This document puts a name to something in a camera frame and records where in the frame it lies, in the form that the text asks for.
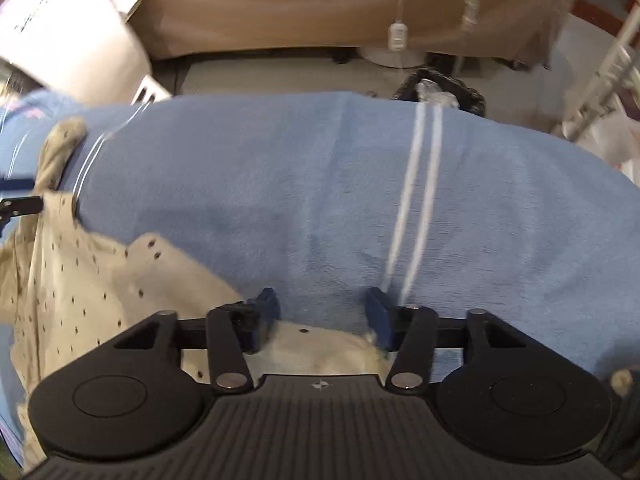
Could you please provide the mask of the white David B machine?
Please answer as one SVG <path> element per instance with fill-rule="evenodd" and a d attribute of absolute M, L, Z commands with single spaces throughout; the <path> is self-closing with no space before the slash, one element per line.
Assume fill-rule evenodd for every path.
<path fill-rule="evenodd" d="M 1 59 L 88 105 L 131 103 L 151 63 L 110 0 L 1 0 Z"/>

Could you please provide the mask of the cream dotted small garment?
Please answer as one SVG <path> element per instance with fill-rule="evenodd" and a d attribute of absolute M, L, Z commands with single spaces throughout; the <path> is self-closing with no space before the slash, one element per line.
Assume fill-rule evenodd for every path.
<path fill-rule="evenodd" d="M 380 372 L 359 296 L 382 278 L 405 157 L 336 117 L 50 126 L 29 159 L 43 212 L 1 248 L 23 387 L 156 310 L 196 318 L 266 287 L 283 318 L 255 376 Z"/>

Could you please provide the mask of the white shopping bag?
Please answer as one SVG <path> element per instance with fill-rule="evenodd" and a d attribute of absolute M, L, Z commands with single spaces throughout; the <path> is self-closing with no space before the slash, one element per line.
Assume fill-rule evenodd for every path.
<path fill-rule="evenodd" d="M 639 122 L 621 112 L 597 119 L 577 145 L 639 185 Z"/>

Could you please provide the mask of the blue plaid blanket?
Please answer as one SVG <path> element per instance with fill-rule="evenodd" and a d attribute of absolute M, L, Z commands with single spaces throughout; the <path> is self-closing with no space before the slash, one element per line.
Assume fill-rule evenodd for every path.
<path fill-rule="evenodd" d="M 375 368 L 362 293 L 485 308 L 613 382 L 602 457 L 639 454 L 639 190 L 547 133 L 351 93 L 191 96 L 88 110 L 36 92 L 1 112 L 1 171 L 49 211 L 1 251 L 10 413 L 47 375 L 155 310 L 194 318 L 266 287 L 291 329 L 272 372 Z"/>

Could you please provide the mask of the white metal trolley rack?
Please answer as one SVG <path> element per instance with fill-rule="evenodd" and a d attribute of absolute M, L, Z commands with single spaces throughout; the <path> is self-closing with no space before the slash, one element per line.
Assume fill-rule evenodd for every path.
<path fill-rule="evenodd" d="M 599 119 L 612 114 L 639 118 L 639 0 L 634 0 L 586 91 L 565 114 L 560 136 L 576 143 Z"/>

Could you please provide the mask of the black wicker waste basket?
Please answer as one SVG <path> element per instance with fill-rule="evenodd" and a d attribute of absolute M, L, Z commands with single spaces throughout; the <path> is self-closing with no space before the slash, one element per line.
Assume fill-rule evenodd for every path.
<path fill-rule="evenodd" d="M 431 101 L 435 96 L 454 98 L 459 110 L 478 117 L 486 115 L 486 100 L 477 90 L 457 78 L 429 67 L 420 67 L 400 85 L 393 100 L 408 102 Z"/>

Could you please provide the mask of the brown massage bed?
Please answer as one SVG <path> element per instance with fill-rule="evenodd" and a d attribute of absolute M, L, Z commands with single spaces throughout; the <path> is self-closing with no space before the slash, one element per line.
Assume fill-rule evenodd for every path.
<path fill-rule="evenodd" d="M 130 23 L 152 58 L 279 48 L 385 48 L 395 22 L 422 52 L 544 62 L 575 0 L 142 0 Z"/>

